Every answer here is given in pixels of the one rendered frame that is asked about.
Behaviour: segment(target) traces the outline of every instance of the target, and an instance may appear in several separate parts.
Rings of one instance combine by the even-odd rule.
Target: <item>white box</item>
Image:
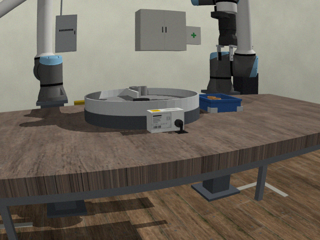
[[[181,108],[165,108],[147,110],[147,130],[154,132],[179,131],[175,121],[180,119],[185,123],[185,111]]]

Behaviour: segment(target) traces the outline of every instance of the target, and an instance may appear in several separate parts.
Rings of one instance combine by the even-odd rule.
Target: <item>blue plastic crate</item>
[[[237,112],[243,110],[243,107],[241,106],[242,99],[240,98],[235,98],[222,93],[199,94],[199,96],[200,109],[203,109],[209,113]],[[210,100],[207,98],[208,96],[215,96],[221,99]]]

